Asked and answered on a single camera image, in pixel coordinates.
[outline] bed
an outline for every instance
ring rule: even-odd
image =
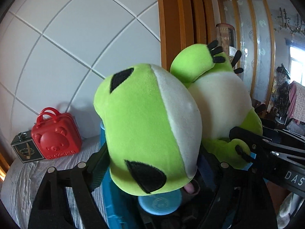
[[[36,193],[47,169],[51,166],[58,170],[73,168],[79,162],[86,162],[92,153],[99,151],[100,137],[86,139],[83,142],[80,153],[61,157],[54,160],[40,160],[23,164],[16,159],[7,172],[2,186],[1,200],[7,211],[21,229],[27,229],[32,204]],[[67,197],[71,214],[78,229],[84,229],[76,206],[72,188],[67,189]],[[106,212],[103,204],[102,186],[95,189],[92,196],[106,220]]]

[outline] red bear suitcase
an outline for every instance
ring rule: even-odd
[[[49,115],[50,118],[43,119],[44,115]],[[51,107],[41,111],[37,117],[36,125],[32,128],[31,135],[46,159],[77,153],[80,151],[82,143],[71,114],[61,114]]]

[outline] stuffed animal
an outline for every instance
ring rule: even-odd
[[[170,72],[188,88],[197,103],[202,119],[202,145],[220,162],[241,169],[247,163],[237,154],[235,146],[239,145],[248,155],[250,149],[242,140],[230,141],[229,132],[239,126],[262,135],[262,124],[243,81],[232,68],[241,52],[230,63],[217,45],[215,40],[209,45],[185,48],[174,59]]]
[[[202,122],[195,100],[172,74],[139,64],[107,77],[94,107],[102,118],[110,174],[137,196],[170,192],[195,175]]]

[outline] silver screw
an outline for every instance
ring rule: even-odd
[[[82,168],[85,168],[86,167],[86,163],[85,162],[80,162],[78,165],[77,165],[78,168],[82,169]]]
[[[55,168],[54,168],[54,167],[48,168],[48,173],[53,173],[54,171],[55,171]]]
[[[222,162],[222,163],[220,164],[220,166],[221,166],[222,168],[224,168],[224,169],[229,168],[229,164],[226,163],[226,162]]]
[[[273,154],[274,156],[279,156],[280,154],[276,151],[272,151],[271,154]]]

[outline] red handle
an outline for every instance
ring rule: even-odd
[[[51,118],[53,119],[53,121],[56,123],[58,121],[57,119],[57,116],[52,114],[52,113],[49,113],[49,112],[43,112],[41,113],[38,117],[37,117],[37,121],[36,121],[36,127],[39,128],[41,125],[41,121],[43,120],[43,116],[44,115],[48,115],[48,116],[51,116]]]
[[[59,116],[61,113],[57,110],[57,109],[55,109],[55,108],[53,108],[53,107],[46,107],[46,108],[44,108],[40,113],[42,114],[42,113],[44,113],[45,111],[47,111],[47,110],[50,110],[50,111],[52,111],[55,115],[57,115],[57,116]]]

